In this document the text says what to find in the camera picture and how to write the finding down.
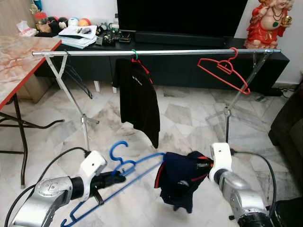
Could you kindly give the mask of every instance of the clothing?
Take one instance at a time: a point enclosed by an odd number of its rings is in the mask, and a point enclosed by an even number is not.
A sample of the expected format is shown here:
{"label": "clothing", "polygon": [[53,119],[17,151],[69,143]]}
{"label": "clothing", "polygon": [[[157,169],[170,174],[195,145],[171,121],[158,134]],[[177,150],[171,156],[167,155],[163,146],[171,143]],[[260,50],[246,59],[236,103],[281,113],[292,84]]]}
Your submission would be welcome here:
{"label": "clothing", "polygon": [[159,144],[160,115],[149,71],[140,60],[118,59],[113,87],[120,88],[121,121],[144,132],[155,148]]}
{"label": "clothing", "polygon": [[179,207],[188,213],[193,208],[193,193],[200,183],[208,176],[213,160],[198,151],[187,156],[167,152],[155,180],[155,188],[161,187],[163,201]]}
{"label": "clothing", "polygon": [[[271,44],[273,41],[277,41],[277,36],[283,36],[285,27],[279,26],[277,29],[267,31],[261,25],[261,19],[255,20],[255,17],[259,14],[259,11],[263,8],[263,5],[255,8],[252,12],[251,24],[247,28],[248,37],[247,40],[254,41],[260,40],[263,44]],[[284,9],[284,16],[287,16],[287,10]]]}

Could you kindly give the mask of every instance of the blue hanger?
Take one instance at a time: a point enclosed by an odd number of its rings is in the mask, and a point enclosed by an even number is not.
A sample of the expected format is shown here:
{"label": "blue hanger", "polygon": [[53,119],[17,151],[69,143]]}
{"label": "blue hanger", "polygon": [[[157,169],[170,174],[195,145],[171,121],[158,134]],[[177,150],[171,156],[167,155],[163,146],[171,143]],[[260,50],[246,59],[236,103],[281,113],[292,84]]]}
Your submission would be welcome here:
{"label": "blue hanger", "polygon": [[[118,169],[120,167],[122,167],[125,164],[131,163],[133,164],[130,168],[128,168],[127,170],[122,170],[121,175],[123,176],[127,176],[130,173],[132,173],[135,170],[135,166],[143,161],[146,161],[147,159],[150,159],[152,157],[156,157],[156,156],[163,156],[165,155],[165,153],[156,153],[156,154],[152,154],[152,155],[148,155],[146,157],[143,157],[141,159],[139,159],[138,161],[133,161],[133,160],[127,160],[127,161],[123,161],[123,159],[121,157],[115,157],[113,155],[113,151],[114,149],[118,146],[118,145],[125,145],[126,147],[128,147],[128,144],[126,141],[119,141],[117,143],[115,143],[111,149],[109,150],[109,156],[112,160],[114,161],[120,161],[120,164],[113,170],[112,174],[114,175],[116,171],[118,171]],[[125,188],[127,188],[128,186],[132,185],[134,182],[136,182],[137,180],[141,179],[143,176],[145,176],[146,174],[148,174],[150,171],[152,171],[154,168],[156,168],[158,165],[160,165],[163,161],[159,162],[158,164],[155,164],[154,166],[152,166],[151,168],[149,168],[148,170],[146,170],[144,173],[140,174],[138,177],[136,177],[135,179],[133,179],[131,182],[127,183],[125,186],[123,186],[122,188],[120,188],[119,190],[117,190],[116,192],[114,192],[113,194],[111,194],[109,197],[107,197],[104,200],[104,203],[109,201],[111,198],[115,197],[117,194],[119,194],[121,191],[123,191]],[[89,215],[91,212],[93,212],[95,209],[97,209],[98,207],[100,207],[101,205],[96,205],[95,207],[91,208],[90,210],[88,210],[87,212],[85,212],[84,214],[82,214],[81,216],[79,216],[78,218],[76,218],[74,216],[74,213],[85,203],[84,202],[80,202],[70,213],[70,217],[72,222],[65,225],[65,223],[67,222],[67,219],[64,219],[61,223],[61,227],[70,227],[73,226],[74,224],[76,224],[78,221],[80,221],[81,219],[83,219],[84,217],[86,217],[87,215]]]}

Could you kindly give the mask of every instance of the deity statue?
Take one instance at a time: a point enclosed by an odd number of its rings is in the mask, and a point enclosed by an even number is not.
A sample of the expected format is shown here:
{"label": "deity statue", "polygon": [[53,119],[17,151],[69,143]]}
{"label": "deity statue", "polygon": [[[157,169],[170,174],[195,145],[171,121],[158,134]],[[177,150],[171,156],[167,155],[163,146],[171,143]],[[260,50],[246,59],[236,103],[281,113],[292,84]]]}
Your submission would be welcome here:
{"label": "deity statue", "polygon": [[287,15],[294,0],[259,0],[247,28],[248,37],[244,46],[248,49],[276,48],[277,36],[282,37],[285,29],[292,23]]}

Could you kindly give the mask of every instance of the marble floor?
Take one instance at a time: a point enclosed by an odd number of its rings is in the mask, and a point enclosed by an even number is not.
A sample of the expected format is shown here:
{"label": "marble floor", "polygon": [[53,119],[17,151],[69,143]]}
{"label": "marble floor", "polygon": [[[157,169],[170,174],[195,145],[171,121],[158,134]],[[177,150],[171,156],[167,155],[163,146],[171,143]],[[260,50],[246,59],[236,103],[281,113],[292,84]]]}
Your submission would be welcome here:
{"label": "marble floor", "polygon": [[[168,151],[187,154],[198,150],[210,156],[210,145],[224,140],[224,117],[221,115],[209,121],[205,118],[221,111],[235,95],[234,91],[215,89],[156,87],[161,131],[159,147],[155,149],[144,133],[134,130],[129,123],[121,123],[119,94],[113,94],[110,85],[101,84],[101,92],[98,93],[95,92],[93,83],[89,82],[88,87],[93,93],[93,99],[89,99],[72,83],[68,85],[87,116],[100,121],[98,125],[88,126],[88,135],[90,148],[98,150],[108,160],[105,171],[113,170],[117,165],[109,159],[108,151],[111,145],[119,140],[126,140],[129,147],[119,147],[115,150],[116,155],[133,160],[155,152]],[[265,97],[258,101],[258,97],[260,94],[257,93],[241,96],[232,111],[230,146],[238,151],[259,153],[269,159],[276,174],[278,200],[301,196],[289,172],[287,161],[267,136],[272,121],[286,99]],[[51,87],[37,104],[21,100],[20,108],[24,120],[40,125],[65,119],[65,122],[46,130],[25,129],[29,147],[26,184],[30,186],[36,182],[50,160],[69,148],[84,147],[84,139],[77,111],[56,85]],[[1,111],[14,114],[13,105],[6,105]],[[0,129],[0,138],[1,149],[22,150],[18,129]],[[83,158],[83,153],[79,150],[70,152],[53,164],[46,177],[75,176]],[[234,172],[245,178],[252,188],[261,194],[266,205],[270,204],[273,187],[268,167],[263,160],[239,154],[233,157],[232,161]],[[131,180],[156,162],[159,160],[153,159],[139,165],[137,172],[127,180]],[[21,163],[21,155],[0,154],[1,226],[10,205],[21,192]],[[217,185],[208,179],[205,179],[194,193],[193,213],[187,214],[184,209],[174,212],[170,205],[163,203],[159,197],[160,190],[153,189],[156,173],[157,169],[150,172],[76,226],[237,226],[235,221],[228,219],[232,214],[229,204],[223,199]],[[114,185],[99,192],[106,198],[120,187]],[[52,226],[59,226],[64,218],[67,218],[69,223],[69,212],[78,202],[74,200],[60,208]],[[95,204],[94,198],[89,199],[79,214]]]}

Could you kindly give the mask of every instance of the red hanger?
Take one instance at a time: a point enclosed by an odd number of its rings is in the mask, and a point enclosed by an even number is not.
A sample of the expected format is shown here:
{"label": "red hanger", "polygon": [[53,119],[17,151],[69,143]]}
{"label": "red hanger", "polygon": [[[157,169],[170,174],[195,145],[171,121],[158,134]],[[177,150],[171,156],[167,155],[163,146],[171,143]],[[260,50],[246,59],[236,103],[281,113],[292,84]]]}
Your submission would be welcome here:
{"label": "red hanger", "polygon": [[[233,69],[233,65],[231,63],[231,60],[234,60],[237,56],[238,56],[238,50],[235,47],[231,47],[230,49],[234,50],[236,52],[235,56],[229,58],[228,60],[222,60],[222,61],[217,61],[215,59],[211,59],[211,58],[200,58],[197,66],[200,67],[201,69],[203,69],[204,71],[208,72],[210,75],[216,77],[217,79],[219,79],[220,81],[224,82],[225,84],[233,87],[234,89],[249,95],[250,94],[250,89],[248,88],[248,84],[246,83],[246,81],[243,79],[243,77],[236,71]],[[204,68],[203,66],[201,66],[201,61],[213,61],[215,63],[217,63],[217,68],[221,69],[223,72],[226,72],[228,75],[231,75],[232,73],[236,74],[244,83],[245,87],[243,89],[236,87],[235,85],[231,84],[230,82],[222,79],[221,77],[217,76],[216,74],[212,73],[211,71],[209,71],[208,69]]]}

